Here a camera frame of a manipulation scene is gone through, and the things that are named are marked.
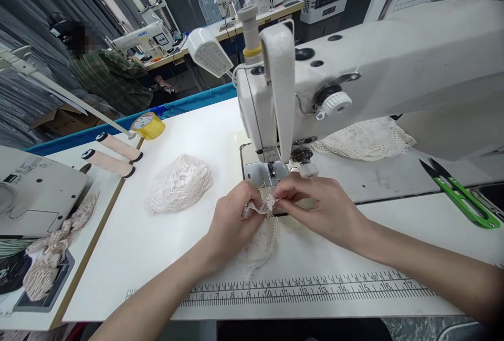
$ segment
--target plaid shirt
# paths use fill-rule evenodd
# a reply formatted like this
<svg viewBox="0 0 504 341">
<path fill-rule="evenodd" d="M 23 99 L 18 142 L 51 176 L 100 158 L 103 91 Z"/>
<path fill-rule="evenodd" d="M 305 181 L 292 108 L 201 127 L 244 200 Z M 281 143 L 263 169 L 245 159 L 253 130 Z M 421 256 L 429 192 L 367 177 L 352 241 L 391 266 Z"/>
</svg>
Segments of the plaid shirt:
<svg viewBox="0 0 504 341">
<path fill-rule="evenodd" d="M 80 59 L 71 57 L 68 67 L 87 91 L 102 97 L 124 115 L 149 108 L 152 92 L 136 81 L 147 71 L 138 62 L 103 49 Z"/>
</svg>

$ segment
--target lace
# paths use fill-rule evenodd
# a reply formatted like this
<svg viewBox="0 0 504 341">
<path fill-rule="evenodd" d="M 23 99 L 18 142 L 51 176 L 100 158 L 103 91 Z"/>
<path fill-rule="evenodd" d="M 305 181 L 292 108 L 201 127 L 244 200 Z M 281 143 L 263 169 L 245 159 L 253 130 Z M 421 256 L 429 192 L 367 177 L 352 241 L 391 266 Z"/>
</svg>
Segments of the lace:
<svg viewBox="0 0 504 341">
<path fill-rule="evenodd" d="M 147 209 L 153 214 L 179 212 L 198 202 L 212 183 L 212 172 L 203 161 L 181 155 L 156 176 Z"/>
<path fill-rule="evenodd" d="M 61 229 L 52 232 L 51 236 L 38 239 L 26 249 L 28 254 L 42 251 L 23 279 L 26 295 L 32 302 L 45 298 L 53 288 L 58 265 L 65 259 L 68 239 L 86 225 L 99 194 L 88 195 L 70 218 L 63 222 Z"/>
<path fill-rule="evenodd" d="M 236 254 L 243 278 L 247 281 L 252 278 L 257 268 L 263 266 L 269 260 L 275 250 L 278 220 L 272 215 L 272 211 L 276 201 L 272 195 L 269 195 L 262 200 L 259 208 L 252 202 L 249 202 L 245 205 L 241 215 L 245 219 L 248 219 L 251 210 L 256 210 L 259 214 L 266 215 L 250 243 Z"/>
<path fill-rule="evenodd" d="M 336 131 L 311 147 L 320 154 L 331 153 L 343 157 L 376 161 L 405 154 L 416 140 L 406 134 L 390 117 L 355 123 Z"/>
</svg>

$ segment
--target ruler markings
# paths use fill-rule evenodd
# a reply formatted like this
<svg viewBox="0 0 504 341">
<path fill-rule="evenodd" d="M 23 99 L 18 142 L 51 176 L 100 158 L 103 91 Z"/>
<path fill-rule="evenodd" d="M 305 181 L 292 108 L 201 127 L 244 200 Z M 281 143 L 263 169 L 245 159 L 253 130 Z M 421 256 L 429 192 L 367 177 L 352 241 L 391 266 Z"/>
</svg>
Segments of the ruler markings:
<svg viewBox="0 0 504 341">
<path fill-rule="evenodd" d="M 137 290 L 127 291 L 129 298 Z M 313 275 L 194 286 L 181 307 L 407 299 L 437 296 L 397 270 Z"/>
</svg>

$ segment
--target green scissors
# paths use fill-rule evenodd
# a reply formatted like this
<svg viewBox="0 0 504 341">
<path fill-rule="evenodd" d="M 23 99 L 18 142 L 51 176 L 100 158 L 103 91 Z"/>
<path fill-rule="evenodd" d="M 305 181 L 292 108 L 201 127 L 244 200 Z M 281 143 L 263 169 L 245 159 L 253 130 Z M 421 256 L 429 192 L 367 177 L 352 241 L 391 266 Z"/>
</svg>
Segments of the green scissors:
<svg viewBox="0 0 504 341">
<path fill-rule="evenodd" d="M 500 222 L 480 201 L 460 182 L 444 169 L 440 163 L 429 157 L 432 167 L 420 160 L 423 168 L 471 222 L 483 228 L 499 228 Z"/>
</svg>

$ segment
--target cardboard box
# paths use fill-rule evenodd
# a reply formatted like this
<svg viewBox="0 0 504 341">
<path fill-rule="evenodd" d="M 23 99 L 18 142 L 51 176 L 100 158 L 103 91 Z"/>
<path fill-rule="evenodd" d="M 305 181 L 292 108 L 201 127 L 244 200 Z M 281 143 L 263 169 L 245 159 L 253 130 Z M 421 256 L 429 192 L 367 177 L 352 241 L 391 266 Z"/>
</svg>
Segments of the cardboard box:
<svg viewBox="0 0 504 341">
<path fill-rule="evenodd" d="M 114 114 L 110 112 L 106 112 L 104 115 L 110 119 L 116 119 Z M 103 123 L 101 119 L 91 113 L 85 115 L 69 104 L 63 104 L 59 108 L 36 119 L 31 124 L 31 128 L 44 127 L 60 136 L 67 136 Z"/>
</svg>

